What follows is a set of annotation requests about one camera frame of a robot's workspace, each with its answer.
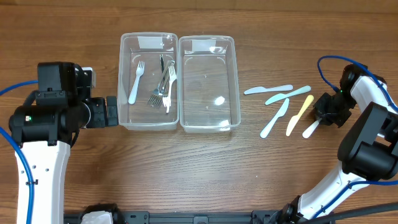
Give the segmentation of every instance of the bin containing utensils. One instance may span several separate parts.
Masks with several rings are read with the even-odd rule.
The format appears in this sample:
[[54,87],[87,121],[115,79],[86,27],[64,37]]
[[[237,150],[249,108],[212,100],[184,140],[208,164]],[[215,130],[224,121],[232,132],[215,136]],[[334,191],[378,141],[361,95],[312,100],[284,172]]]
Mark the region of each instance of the bin containing utensils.
[[129,130],[230,131],[241,122],[234,40],[141,32],[121,37],[119,124]]

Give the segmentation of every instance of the white plastic container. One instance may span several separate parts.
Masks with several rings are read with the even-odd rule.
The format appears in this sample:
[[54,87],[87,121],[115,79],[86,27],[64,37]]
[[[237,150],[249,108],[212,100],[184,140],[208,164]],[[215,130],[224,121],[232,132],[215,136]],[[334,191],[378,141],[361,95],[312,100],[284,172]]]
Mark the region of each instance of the white plastic container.
[[[163,106],[147,104],[162,76],[160,54],[165,65],[174,60],[177,68],[169,114]],[[145,61],[145,70],[136,103],[130,105],[127,99],[140,60]],[[215,133],[237,127],[241,111],[234,40],[199,35],[178,41],[170,33],[124,34],[119,58],[118,113],[119,124],[129,130],[176,129],[179,118],[188,133]]]
[[[168,60],[177,59],[177,36],[169,33],[140,32],[123,34],[120,43],[118,113],[119,124],[128,130],[176,129],[178,123],[177,84],[172,88],[172,106],[166,114],[163,105],[154,108],[147,104],[152,91],[162,77],[160,55],[164,66]],[[138,62],[145,62],[145,70],[138,86],[136,102],[129,98]]]
[[241,122],[232,37],[199,35],[178,42],[180,124],[188,133],[230,131]]

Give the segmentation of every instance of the wooden tabletop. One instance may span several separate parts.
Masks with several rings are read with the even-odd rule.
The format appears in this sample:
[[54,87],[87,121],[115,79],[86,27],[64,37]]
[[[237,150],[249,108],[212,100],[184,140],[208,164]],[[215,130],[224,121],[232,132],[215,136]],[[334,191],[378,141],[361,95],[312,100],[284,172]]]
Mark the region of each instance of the wooden tabletop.
[[[0,6],[0,89],[37,78],[37,63],[75,62],[93,67],[93,96],[117,95],[120,37],[127,32],[228,35],[238,60],[242,122],[231,133],[128,131],[122,126],[80,132],[65,178],[65,212],[96,203],[150,212],[278,210],[311,190],[337,163],[341,140],[359,116],[340,129],[302,132],[314,118],[307,110],[290,137],[289,119],[306,95],[291,98],[270,135],[259,133],[282,102],[264,106],[272,93],[244,96],[254,86],[312,87],[317,100],[332,89],[320,78],[322,55],[353,58],[387,80],[398,98],[398,15],[347,12],[195,11],[117,7]],[[323,70],[339,84],[346,62],[326,60]],[[0,126],[34,89],[0,98]],[[15,223],[18,179],[12,147],[0,138],[0,222]],[[371,186],[336,211],[398,200],[396,187]],[[339,223],[394,223],[398,213]]]

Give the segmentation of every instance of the yellow knife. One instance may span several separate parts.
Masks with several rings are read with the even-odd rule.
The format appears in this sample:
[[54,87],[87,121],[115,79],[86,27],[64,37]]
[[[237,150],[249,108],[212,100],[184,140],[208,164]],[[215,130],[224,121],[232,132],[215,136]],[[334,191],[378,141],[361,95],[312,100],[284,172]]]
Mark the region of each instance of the yellow knife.
[[311,105],[312,101],[313,101],[313,95],[308,95],[304,101],[303,106],[300,109],[300,112],[298,112],[298,115],[295,115],[290,119],[289,124],[287,125],[287,129],[286,129],[286,136],[290,136],[290,134],[292,133],[292,131],[294,129],[294,126],[296,126],[297,122],[299,121],[301,116],[304,114],[304,111]]

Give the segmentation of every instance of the white fork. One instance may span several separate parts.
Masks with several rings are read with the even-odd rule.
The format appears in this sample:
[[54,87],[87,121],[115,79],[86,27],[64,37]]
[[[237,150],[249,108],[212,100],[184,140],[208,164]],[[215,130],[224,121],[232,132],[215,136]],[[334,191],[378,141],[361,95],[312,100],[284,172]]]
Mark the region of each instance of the white fork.
[[166,113],[169,113],[170,107],[172,105],[172,85],[173,82],[177,79],[177,74],[175,73],[174,66],[169,67],[169,94],[166,96]]
[[138,66],[137,66],[137,71],[136,71],[136,80],[134,81],[134,84],[132,86],[132,90],[131,90],[131,93],[129,96],[129,104],[136,103],[138,83],[139,83],[140,77],[144,74],[144,69],[145,69],[145,62],[139,61]]

